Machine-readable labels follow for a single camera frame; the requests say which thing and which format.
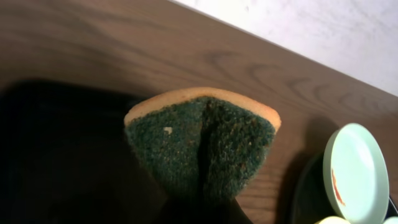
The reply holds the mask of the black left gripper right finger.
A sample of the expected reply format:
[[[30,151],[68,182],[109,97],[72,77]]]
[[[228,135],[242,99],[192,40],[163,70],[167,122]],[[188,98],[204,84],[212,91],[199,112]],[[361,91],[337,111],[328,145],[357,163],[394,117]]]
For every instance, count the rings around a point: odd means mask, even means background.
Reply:
[[[206,224],[252,224],[236,199],[212,208],[205,218]]]

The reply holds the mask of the yellow plate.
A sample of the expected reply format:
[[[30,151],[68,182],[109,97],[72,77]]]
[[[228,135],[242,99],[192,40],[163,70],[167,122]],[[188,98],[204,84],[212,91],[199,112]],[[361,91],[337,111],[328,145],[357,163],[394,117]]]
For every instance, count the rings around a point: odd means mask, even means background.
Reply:
[[[350,222],[341,217],[330,216],[316,222],[315,224],[350,224]]]

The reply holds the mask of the green and yellow sponge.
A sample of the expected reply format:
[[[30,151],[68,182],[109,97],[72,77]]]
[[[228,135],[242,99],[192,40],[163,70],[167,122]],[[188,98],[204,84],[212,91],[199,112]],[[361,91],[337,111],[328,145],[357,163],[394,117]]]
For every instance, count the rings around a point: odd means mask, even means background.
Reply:
[[[206,205],[228,202],[245,188],[280,126],[271,107],[210,87],[154,96],[124,117],[134,155],[166,194]]]

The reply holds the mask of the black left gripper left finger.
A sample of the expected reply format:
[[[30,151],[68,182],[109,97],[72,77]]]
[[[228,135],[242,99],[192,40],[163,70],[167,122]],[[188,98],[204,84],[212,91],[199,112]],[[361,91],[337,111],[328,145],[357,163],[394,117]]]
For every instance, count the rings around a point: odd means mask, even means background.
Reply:
[[[152,224],[197,224],[198,222],[195,207],[179,199],[169,198]]]

